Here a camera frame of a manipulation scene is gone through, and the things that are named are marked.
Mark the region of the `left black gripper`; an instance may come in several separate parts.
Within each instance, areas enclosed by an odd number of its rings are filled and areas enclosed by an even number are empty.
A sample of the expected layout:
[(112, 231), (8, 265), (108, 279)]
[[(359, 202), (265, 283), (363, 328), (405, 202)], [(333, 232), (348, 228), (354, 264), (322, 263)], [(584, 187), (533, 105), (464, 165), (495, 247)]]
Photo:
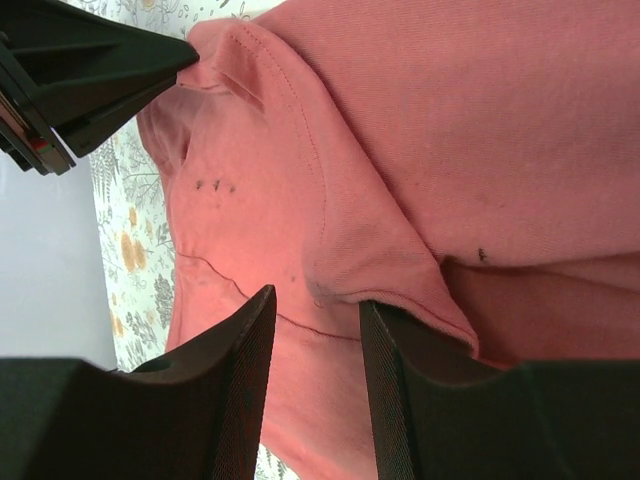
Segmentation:
[[(184, 40), (60, 1), (3, 1), (1, 150), (62, 175), (198, 60)], [(47, 95), (47, 122), (29, 95)]]

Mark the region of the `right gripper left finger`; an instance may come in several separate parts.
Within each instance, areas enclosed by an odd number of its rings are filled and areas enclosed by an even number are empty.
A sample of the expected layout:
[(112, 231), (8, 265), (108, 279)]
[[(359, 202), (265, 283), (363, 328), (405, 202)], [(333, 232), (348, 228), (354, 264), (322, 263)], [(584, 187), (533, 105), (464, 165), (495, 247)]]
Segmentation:
[(267, 285), (226, 320), (124, 373), (1, 362), (5, 479), (250, 479), (276, 323)]

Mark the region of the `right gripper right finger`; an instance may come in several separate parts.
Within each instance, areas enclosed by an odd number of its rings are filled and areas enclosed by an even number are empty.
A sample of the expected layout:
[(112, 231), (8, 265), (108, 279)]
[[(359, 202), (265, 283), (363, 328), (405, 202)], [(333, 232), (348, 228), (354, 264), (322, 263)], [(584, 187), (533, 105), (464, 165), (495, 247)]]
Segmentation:
[(635, 479), (639, 365), (539, 361), (500, 371), (407, 312), (359, 306), (382, 479)]

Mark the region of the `pink t shirt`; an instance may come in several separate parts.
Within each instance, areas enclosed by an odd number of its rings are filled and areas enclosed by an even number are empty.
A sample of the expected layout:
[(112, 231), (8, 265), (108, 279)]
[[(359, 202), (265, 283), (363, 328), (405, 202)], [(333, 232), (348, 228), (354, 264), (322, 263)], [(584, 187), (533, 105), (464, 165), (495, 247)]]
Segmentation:
[(471, 357), (639, 355), (639, 5), (287, 1), (201, 22), (137, 118), (175, 250), (168, 344), (266, 284), (262, 442), (377, 475), (358, 305)]

